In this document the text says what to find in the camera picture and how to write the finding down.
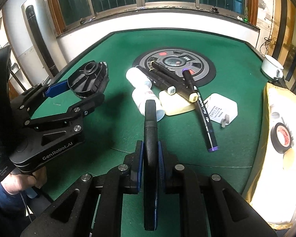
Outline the person left hand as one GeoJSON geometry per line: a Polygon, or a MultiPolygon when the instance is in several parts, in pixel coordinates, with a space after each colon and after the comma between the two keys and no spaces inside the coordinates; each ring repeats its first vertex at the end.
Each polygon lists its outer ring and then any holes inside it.
{"type": "Polygon", "coordinates": [[[34,176],[29,176],[27,174],[9,174],[3,179],[1,185],[8,194],[16,195],[36,185],[36,183],[37,180],[34,176]]]}

